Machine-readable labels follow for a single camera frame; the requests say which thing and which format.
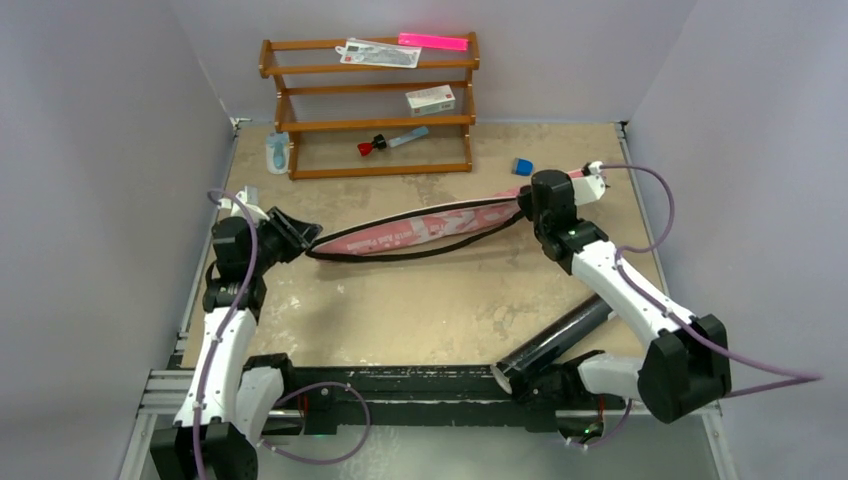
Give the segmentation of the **pink sport racket bag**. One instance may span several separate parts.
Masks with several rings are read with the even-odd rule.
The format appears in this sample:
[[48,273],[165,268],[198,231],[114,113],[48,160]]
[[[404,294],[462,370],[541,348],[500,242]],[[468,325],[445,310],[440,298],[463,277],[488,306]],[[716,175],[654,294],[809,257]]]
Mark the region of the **pink sport racket bag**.
[[491,197],[424,207],[349,227],[317,239],[306,256],[356,264],[450,253],[526,219],[517,202],[523,186]]

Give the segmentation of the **black shuttlecock tube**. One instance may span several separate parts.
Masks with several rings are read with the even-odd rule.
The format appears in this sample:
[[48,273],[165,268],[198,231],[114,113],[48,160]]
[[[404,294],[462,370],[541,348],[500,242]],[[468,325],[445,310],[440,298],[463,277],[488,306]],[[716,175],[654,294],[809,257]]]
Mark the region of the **black shuttlecock tube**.
[[568,311],[490,366],[498,386],[512,397],[524,394],[532,380],[613,314],[597,294]]

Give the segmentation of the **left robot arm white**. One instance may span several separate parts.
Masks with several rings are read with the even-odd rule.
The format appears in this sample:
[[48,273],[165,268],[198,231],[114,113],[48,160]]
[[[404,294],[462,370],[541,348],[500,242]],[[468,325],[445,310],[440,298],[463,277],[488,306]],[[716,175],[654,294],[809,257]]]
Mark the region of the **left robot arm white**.
[[171,427],[150,441],[160,478],[257,478],[265,420],[298,395],[286,355],[246,356],[267,292],[263,276],[305,253],[321,232],[276,207],[213,225],[198,362]]

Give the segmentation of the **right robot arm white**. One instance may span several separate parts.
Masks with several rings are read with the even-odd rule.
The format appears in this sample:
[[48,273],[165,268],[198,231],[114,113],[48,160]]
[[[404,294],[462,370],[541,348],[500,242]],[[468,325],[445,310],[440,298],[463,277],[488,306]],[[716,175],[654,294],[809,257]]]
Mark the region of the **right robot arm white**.
[[599,394],[614,395],[642,403],[669,424],[730,393],[724,324],[696,316],[631,271],[608,235],[579,217],[568,173],[535,173],[518,203],[545,256],[597,294],[643,346],[639,357],[600,352],[573,361],[561,381],[569,404],[584,407]]

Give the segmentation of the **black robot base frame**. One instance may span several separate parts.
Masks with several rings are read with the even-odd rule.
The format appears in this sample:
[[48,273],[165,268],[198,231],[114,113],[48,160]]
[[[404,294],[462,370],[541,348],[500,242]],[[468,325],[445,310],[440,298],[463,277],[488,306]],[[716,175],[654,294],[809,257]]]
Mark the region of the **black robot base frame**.
[[626,405],[612,395],[580,392],[573,374],[552,365],[524,394],[513,397],[487,365],[296,366],[274,355],[284,391],[311,384],[314,392],[278,405],[268,427],[305,418],[308,434],[336,433],[346,425],[410,427],[519,427],[531,433],[580,431]]

